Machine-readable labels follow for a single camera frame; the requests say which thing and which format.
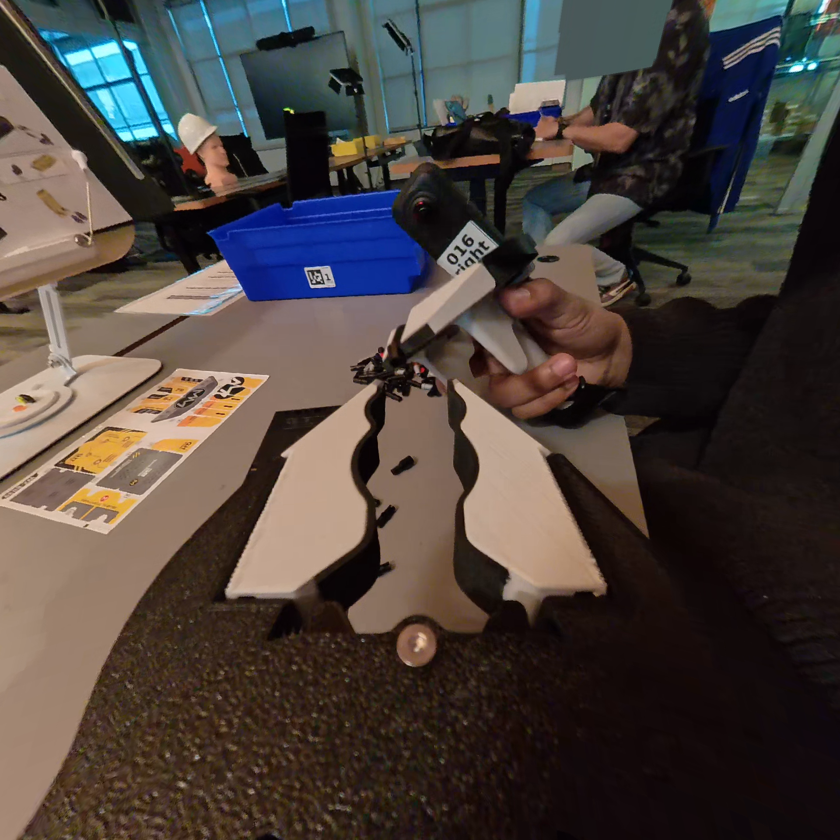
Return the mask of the blue track jacket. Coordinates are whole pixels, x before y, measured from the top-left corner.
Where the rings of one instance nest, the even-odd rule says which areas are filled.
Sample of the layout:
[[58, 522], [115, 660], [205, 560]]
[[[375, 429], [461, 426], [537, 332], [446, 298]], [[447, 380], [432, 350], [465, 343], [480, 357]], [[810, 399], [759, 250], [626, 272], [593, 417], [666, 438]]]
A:
[[710, 33], [710, 52], [699, 103], [709, 107], [705, 146], [720, 146], [711, 167], [709, 197], [699, 213], [719, 217], [734, 211], [759, 144], [764, 108], [781, 47], [783, 17]]

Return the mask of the studio light stand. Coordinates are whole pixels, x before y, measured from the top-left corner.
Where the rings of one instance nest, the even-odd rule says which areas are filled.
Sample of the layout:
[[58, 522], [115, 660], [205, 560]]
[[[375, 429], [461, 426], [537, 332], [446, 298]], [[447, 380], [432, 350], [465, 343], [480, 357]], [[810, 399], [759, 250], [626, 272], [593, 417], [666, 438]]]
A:
[[417, 32], [399, 17], [385, 17], [381, 31], [389, 45], [379, 54], [386, 126], [392, 133], [412, 130], [421, 144], [426, 117]]
[[369, 186], [370, 189], [373, 190], [375, 187], [375, 183], [373, 180], [373, 174], [371, 173], [371, 165], [367, 157], [367, 147], [364, 143], [364, 137], [368, 133], [369, 126], [364, 105], [363, 78], [356, 70], [352, 69], [351, 67], [331, 69], [329, 87], [336, 94], [339, 95], [343, 92], [347, 97], [353, 100], [356, 119], [358, 123], [357, 130], [354, 136], [361, 137], [360, 148], [364, 157], [364, 164], [366, 174], [369, 180]]

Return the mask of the pile of small plastic pins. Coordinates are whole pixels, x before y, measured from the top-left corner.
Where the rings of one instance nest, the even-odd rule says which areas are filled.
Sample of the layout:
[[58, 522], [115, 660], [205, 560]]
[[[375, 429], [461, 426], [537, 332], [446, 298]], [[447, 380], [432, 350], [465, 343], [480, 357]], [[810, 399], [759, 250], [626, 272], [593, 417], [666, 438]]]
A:
[[410, 396], [413, 390], [430, 397], [439, 397], [444, 393], [438, 384], [438, 378], [424, 361], [407, 360], [403, 356], [391, 358], [384, 346], [357, 361], [350, 370], [355, 384], [382, 382], [385, 396], [397, 402]]

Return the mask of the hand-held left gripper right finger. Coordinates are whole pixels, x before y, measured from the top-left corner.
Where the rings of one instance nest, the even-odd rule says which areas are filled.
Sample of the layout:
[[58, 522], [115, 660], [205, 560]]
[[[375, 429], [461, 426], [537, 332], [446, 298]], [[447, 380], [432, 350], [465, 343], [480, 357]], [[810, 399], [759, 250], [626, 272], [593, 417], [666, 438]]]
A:
[[606, 580], [550, 467], [550, 452], [460, 381], [447, 390], [458, 587], [488, 616], [534, 624], [546, 599], [606, 594]]

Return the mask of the blue plastic bin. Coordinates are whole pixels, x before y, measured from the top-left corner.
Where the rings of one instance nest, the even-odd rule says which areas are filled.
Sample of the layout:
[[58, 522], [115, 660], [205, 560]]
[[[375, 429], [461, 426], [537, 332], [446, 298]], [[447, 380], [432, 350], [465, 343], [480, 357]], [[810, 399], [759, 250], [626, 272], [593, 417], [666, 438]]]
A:
[[276, 204], [210, 232], [250, 301], [408, 294], [433, 261], [394, 220], [398, 191]]

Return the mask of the black office chair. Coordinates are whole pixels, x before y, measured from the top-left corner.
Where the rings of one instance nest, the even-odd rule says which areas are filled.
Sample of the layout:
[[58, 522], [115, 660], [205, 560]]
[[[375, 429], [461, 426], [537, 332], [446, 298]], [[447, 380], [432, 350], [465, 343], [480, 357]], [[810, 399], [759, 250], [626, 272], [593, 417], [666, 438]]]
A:
[[651, 302], [646, 284], [640, 271], [641, 263], [649, 263], [678, 270], [675, 279], [678, 287], [690, 284], [692, 275], [688, 265], [657, 255], [635, 245], [634, 230], [638, 224], [658, 226], [655, 216], [661, 213], [680, 213], [693, 211], [694, 206], [701, 200], [711, 197], [711, 175], [714, 165], [727, 149], [727, 145], [710, 145], [697, 150], [691, 150], [686, 155], [686, 162], [674, 187], [656, 203], [652, 204], [638, 215], [615, 228], [609, 235], [602, 238], [602, 246], [609, 238], [614, 246], [613, 257], [622, 262], [627, 269], [629, 279], [635, 285], [635, 302], [640, 308]]

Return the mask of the white hard hat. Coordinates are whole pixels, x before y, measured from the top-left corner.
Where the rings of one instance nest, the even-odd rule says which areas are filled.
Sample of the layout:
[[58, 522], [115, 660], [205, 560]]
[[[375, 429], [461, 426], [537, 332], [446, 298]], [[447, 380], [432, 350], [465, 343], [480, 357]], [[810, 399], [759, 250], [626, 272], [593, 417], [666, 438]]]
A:
[[203, 143], [217, 133], [217, 126], [197, 114], [188, 112], [177, 123], [176, 131], [182, 147], [189, 154], [197, 154]]

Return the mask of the open instruction manual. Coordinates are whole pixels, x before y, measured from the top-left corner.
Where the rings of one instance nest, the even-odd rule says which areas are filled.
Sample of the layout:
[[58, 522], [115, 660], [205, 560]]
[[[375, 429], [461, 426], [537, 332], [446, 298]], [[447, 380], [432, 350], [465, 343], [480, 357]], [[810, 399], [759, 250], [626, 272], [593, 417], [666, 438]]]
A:
[[5, 66], [1, 99], [5, 290], [93, 257], [90, 236], [129, 224], [131, 216]]

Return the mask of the black duffel bag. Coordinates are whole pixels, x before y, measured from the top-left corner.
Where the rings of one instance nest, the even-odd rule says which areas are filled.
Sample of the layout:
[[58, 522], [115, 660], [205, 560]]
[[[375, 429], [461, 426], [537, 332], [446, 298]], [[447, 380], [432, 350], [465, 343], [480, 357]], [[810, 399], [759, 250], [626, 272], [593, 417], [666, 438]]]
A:
[[523, 160], [536, 136], [528, 122], [506, 110], [483, 112], [458, 124], [441, 125], [423, 136], [427, 152], [436, 161], [497, 154], [500, 162]]

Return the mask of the yellow plastic bin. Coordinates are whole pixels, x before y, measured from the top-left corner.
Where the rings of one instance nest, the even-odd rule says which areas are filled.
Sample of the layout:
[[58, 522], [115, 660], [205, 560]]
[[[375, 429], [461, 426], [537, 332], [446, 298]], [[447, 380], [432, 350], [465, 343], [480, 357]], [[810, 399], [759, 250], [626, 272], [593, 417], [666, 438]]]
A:
[[336, 140], [330, 146], [332, 158], [362, 156], [372, 160], [382, 154], [403, 150], [408, 144], [404, 136], [382, 137], [378, 134], [365, 135], [352, 140]]

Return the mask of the person's right hand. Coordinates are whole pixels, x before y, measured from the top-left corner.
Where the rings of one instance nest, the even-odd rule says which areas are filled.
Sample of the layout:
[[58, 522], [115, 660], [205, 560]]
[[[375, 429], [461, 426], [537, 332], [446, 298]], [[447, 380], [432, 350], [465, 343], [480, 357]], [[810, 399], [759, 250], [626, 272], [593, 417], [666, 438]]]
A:
[[548, 359], [510, 373], [480, 344], [471, 373], [487, 381], [487, 400], [522, 420], [542, 417], [569, 401], [580, 379], [610, 389], [625, 386], [633, 358], [629, 329], [621, 316], [569, 293], [551, 280], [531, 279], [503, 290], [501, 306], [519, 320]]

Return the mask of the person's right forearm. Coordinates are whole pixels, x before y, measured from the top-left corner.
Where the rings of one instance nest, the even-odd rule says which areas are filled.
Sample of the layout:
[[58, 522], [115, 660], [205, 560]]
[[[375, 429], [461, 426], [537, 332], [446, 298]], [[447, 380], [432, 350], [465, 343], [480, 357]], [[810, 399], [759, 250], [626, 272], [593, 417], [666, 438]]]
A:
[[762, 295], [717, 308], [682, 297], [659, 308], [617, 309], [633, 353], [625, 384], [606, 403], [608, 410], [687, 425], [713, 420], [777, 301]]

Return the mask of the black tower case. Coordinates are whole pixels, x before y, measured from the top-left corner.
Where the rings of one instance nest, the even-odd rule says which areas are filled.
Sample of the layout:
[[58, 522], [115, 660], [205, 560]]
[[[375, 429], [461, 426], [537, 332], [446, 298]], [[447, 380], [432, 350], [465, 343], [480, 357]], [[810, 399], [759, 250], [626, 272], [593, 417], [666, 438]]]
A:
[[290, 202], [331, 196], [330, 143], [325, 112], [285, 109], [283, 114]]

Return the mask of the black perforated plastic block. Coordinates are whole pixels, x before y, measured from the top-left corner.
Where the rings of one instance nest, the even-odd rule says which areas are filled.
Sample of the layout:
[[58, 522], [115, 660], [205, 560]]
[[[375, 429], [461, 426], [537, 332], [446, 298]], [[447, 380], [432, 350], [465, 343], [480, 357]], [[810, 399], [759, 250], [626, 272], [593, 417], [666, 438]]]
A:
[[238, 495], [246, 505], [266, 499], [285, 464], [283, 453], [340, 406], [319, 406], [277, 412], [263, 437]]

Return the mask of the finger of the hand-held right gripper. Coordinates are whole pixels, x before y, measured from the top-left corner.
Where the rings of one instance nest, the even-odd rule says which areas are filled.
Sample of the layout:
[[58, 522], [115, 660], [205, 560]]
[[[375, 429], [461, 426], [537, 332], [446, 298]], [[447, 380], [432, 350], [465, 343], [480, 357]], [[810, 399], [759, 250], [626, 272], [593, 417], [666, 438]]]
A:
[[387, 360], [408, 360], [442, 337], [468, 310], [495, 291], [497, 283], [484, 265], [450, 277], [409, 312], [385, 349]]

